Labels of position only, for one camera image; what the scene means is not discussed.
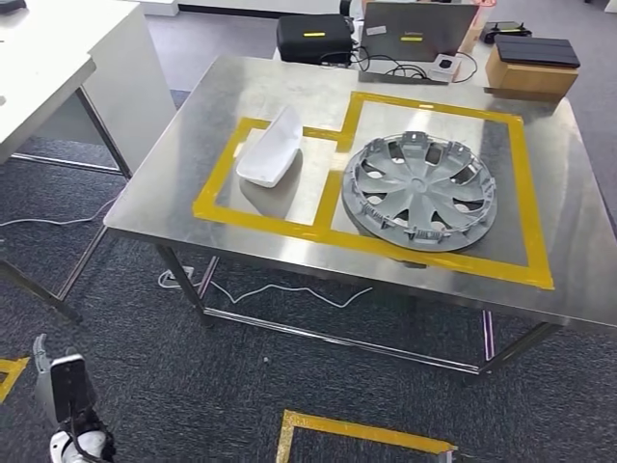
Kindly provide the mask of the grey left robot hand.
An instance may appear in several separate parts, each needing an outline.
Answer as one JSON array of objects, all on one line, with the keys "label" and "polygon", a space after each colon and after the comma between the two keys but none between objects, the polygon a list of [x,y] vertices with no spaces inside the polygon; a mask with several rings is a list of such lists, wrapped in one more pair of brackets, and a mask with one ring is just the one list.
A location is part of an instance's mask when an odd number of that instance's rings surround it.
[{"label": "grey left robot hand", "polygon": [[47,334],[37,336],[32,344],[32,354],[37,371],[36,383],[45,383],[51,373],[51,360],[48,356],[45,347]]}]

